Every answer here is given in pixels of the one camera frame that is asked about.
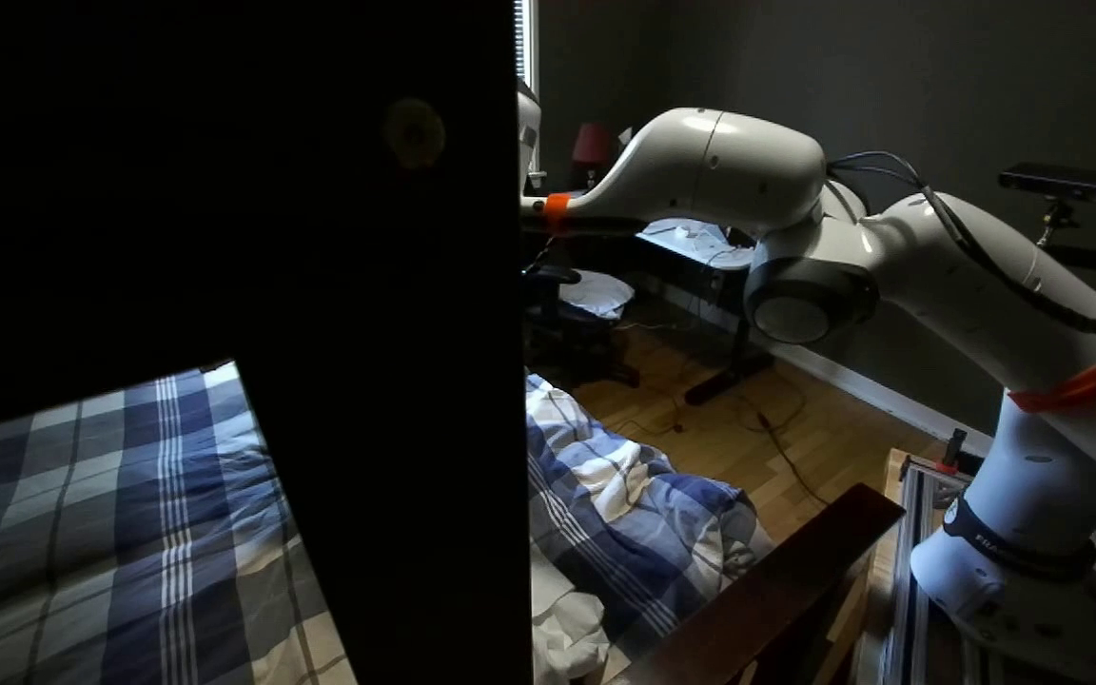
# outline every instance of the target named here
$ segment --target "bed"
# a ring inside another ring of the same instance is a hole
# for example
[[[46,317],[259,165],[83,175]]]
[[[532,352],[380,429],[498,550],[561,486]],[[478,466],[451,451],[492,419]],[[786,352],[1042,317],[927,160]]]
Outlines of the bed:
[[[356,683],[237,364],[0,423],[0,683]]]
[[[656,659],[778,551],[738,486],[538,373],[525,470],[532,551],[599,603],[573,674]],[[0,683],[357,683],[240,364],[0,423]]]

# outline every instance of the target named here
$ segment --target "robotic arm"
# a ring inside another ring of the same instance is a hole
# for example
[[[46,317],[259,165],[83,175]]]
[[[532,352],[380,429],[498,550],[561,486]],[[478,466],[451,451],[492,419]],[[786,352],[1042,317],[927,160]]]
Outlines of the robotic arm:
[[[927,188],[854,213],[807,135],[667,112],[545,222],[697,218],[758,244],[749,325],[818,344],[881,306],[932,328],[1000,383],[986,466],[915,551],[918,585],[979,645],[1096,683],[1096,291],[993,213]]]

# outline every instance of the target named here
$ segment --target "plaid blanket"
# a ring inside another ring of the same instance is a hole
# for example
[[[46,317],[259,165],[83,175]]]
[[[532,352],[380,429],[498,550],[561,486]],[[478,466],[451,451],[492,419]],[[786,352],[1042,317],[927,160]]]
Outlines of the plaid blanket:
[[[0,683],[356,683],[237,364],[0,423]]]
[[[603,596],[630,659],[774,550],[738,486],[669,470],[538,373],[525,377],[525,434],[532,544]]]

